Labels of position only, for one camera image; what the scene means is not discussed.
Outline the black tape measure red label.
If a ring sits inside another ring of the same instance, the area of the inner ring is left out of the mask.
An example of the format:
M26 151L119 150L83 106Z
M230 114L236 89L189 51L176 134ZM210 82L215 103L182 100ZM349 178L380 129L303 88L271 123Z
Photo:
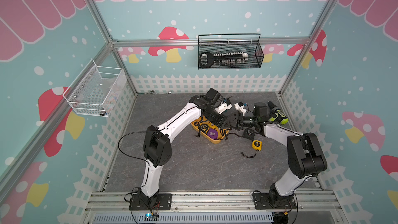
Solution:
M253 129L251 129L251 128L246 128L246 129L243 131L242 135L239 135L239 134L237 134L237 133L229 132L229 133L226 135L226 140L228 139L228 137L229 137L230 135L235 135L235 136L237 136L238 138L244 138L244 139L248 139L248 140L250 140L250 141L254 141L254 140L255 140L255 136L256 136L256 131L253 130Z

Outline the yellow plastic storage box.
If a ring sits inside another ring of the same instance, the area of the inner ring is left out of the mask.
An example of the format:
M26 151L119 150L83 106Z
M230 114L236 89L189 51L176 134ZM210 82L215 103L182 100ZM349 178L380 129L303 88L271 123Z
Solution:
M198 132L198 138L203 136L213 144L218 144L223 141L226 135L231 131L231 129L218 128L203 116L191 122L191 126Z

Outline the purple tape measure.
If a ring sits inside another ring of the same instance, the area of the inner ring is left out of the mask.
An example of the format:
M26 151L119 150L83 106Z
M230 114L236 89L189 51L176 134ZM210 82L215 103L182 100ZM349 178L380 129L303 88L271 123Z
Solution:
M218 140L218 135L219 133L217 132L216 129L213 128L209 128L208 132L207 132L207 136L211 139L211 140Z

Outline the black yellow round tape measure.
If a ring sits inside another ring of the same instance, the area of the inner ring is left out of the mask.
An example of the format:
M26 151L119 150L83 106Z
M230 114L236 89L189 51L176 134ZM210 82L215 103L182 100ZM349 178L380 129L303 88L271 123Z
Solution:
M207 124L201 124L199 126L199 129L200 129L201 132L207 133L207 131L209 130L209 126Z

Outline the small yellow tape measure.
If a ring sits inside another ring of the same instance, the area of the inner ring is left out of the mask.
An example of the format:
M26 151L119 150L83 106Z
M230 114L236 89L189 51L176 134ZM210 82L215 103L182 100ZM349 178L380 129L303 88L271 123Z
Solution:
M260 150L262 149L262 142L259 141L259 140L254 140L254 141L252 142L252 145L251 145L251 146L252 146L252 148L253 148L254 151L255 151L255 153L254 153L253 155L248 156L248 155L244 154L243 152L240 152L240 154L241 154L243 157L247 158L247 159L255 158L256 155L257 155L257 153L258 153L258 151L260 151Z

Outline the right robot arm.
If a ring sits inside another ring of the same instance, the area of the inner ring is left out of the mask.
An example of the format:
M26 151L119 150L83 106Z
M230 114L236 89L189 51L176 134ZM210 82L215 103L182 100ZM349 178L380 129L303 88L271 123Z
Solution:
M292 203L295 191L309 178L316 177L327 169L327 162L314 133L300 133L284 127L289 122L287 115L273 102L254 104L252 115L242 102L234 105L236 113L229 117L235 130L246 128L245 136L255 134L273 139L286 146L289 169L270 186L268 193L255 192L255 200L282 208Z

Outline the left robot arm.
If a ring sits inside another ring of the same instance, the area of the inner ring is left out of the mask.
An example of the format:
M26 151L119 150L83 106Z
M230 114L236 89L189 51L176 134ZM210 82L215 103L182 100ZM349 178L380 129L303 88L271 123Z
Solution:
M138 201L152 210L158 204L159 181L163 166L172 157L172 142L191 122L205 117L219 129L228 125L224 112L231 109L230 99L222 97L211 88L206 94L193 96L188 103L171 119L159 126L149 126L144 132L143 151L145 173L142 184L131 196L138 196Z

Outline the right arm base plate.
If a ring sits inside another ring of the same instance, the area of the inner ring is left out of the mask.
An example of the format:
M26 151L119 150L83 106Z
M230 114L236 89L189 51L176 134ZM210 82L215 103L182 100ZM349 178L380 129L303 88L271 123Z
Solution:
M294 196L279 196L276 192L260 192L252 193L256 209L265 209L272 211L291 211L297 209Z

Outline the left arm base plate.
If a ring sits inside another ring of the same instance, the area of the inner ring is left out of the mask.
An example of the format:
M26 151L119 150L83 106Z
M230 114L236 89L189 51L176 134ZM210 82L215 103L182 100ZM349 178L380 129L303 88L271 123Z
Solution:
M155 194L148 198L145 195L134 194L129 200L129 210L131 211L157 211L171 209L172 194Z

